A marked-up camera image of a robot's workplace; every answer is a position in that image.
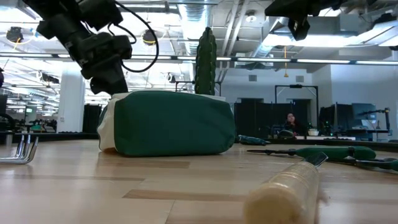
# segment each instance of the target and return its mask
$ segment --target screwdriver handle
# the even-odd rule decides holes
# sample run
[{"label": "screwdriver handle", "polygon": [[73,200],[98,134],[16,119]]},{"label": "screwdriver handle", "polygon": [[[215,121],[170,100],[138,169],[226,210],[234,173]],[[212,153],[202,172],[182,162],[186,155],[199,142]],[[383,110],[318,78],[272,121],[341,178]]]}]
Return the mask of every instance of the screwdriver handle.
[{"label": "screwdriver handle", "polygon": [[259,139],[259,138],[243,136],[243,135],[238,135],[238,138],[239,138],[239,142],[241,144],[249,144],[249,145],[253,145],[253,146],[266,146],[267,143],[269,143],[269,142]]},{"label": "screwdriver handle", "polygon": [[319,173],[311,163],[288,167],[250,192],[243,208],[245,224],[314,223],[318,186]]}]

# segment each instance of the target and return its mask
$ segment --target white fabric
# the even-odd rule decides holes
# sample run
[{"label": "white fabric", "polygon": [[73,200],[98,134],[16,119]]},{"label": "white fabric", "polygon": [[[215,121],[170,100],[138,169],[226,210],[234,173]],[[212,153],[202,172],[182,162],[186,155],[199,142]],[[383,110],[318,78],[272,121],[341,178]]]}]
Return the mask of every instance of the white fabric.
[{"label": "white fabric", "polygon": [[[149,90],[137,90],[137,91],[152,91],[157,89],[149,89]],[[104,114],[104,118],[101,124],[97,128],[97,132],[99,134],[99,149],[102,151],[105,149],[112,149],[116,148],[114,142],[114,106],[117,101],[127,97],[130,93],[120,93],[115,94],[112,96],[112,99],[108,103],[108,107]],[[210,96],[210,95],[200,95],[209,97],[214,100],[225,101],[225,97],[222,96]]]}]

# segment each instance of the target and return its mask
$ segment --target computer monitor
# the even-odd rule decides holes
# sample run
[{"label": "computer monitor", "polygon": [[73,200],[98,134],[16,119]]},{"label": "computer monitor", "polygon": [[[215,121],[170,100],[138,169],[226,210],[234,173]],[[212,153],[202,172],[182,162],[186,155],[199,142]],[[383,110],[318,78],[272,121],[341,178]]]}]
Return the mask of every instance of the computer monitor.
[{"label": "computer monitor", "polygon": [[353,106],[336,104],[337,109],[337,128],[339,131],[346,131],[356,126],[353,118]]},{"label": "computer monitor", "polygon": [[358,120],[377,120],[376,113],[367,113],[368,111],[375,111],[376,105],[371,103],[353,103],[353,116]]}]

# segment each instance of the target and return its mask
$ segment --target green screwdriver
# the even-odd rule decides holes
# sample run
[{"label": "green screwdriver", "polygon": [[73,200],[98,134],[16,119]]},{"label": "green screwdriver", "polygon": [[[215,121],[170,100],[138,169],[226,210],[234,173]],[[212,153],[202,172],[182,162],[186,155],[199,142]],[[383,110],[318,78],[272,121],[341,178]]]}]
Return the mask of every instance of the green screwdriver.
[{"label": "green screwdriver", "polygon": [[290,150],[248,150],[248,152],[269,154],[288,154],[290,156],[308,157],[318,152],[325,153],[329,159],[344,159],[351,156],[355,159],[366,160],[376,158],[376,153],[369,147],[364,146],[311,146],[303,149]]}]

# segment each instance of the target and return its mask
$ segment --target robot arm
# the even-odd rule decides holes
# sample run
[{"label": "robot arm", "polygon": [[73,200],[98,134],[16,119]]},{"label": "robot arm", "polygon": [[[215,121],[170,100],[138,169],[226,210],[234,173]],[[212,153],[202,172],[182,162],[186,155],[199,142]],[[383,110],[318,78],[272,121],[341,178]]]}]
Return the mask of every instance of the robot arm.
[{"label": "robot arm", "polygon": [[[114,0],[78,2],[75,0],[23,0],[23,2],[43,18],[37,27],[37,32],[47,39],[56,37],[61,42],[71,58],[82,68],[81,74],[84,78],[91,79],[90,87],[93,93],[105,91],[113,95],[128,92],[122,70],[122,66],[124,67],[122,59],[131,58],[132,48],[129,37],[112,36],[105,32],[92,34],[83,25],[83,23],[88,24],[96,30],[108,24],[118,25],[123,21],[116,7],[119,3]],[[157,57],[145,70],[149,69],[156,59]]]}]

